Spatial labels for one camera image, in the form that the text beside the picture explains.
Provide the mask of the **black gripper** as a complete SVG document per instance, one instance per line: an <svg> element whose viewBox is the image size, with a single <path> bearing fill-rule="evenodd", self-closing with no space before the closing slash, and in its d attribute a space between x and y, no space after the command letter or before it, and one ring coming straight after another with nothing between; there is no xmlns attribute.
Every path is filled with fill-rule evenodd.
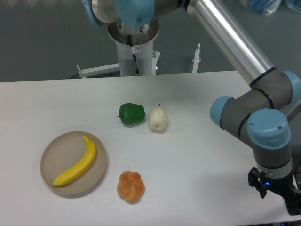
<svg viewBox="0 0 301 226"><path fill-rule="evenodd" d="M289 215L300 215L301 190L293 182L292 161L280 168L266 168L258 164L248 173L249 186L254 187L261 198L271 191L284 199Z"/></svg>

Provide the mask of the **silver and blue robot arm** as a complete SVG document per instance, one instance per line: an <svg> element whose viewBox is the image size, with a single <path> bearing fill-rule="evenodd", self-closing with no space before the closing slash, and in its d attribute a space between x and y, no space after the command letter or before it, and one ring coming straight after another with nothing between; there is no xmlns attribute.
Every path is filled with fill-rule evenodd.
<svg viewBox="0 0 301 226"><path fill-rule="evenodd" d="M152 42L159 32L158 17L178 8L194 16L250 86L239 98L218 98L210 110L212 121L252 148L257 165L248 173L249 185L261 197L267 191L282 196L288 213L300 214L291 132L288 117L280 111L300 97L300 78L278 71L220 1L84 0L82 5L92 25L108 25L121 76L155 74Z"/></svg>

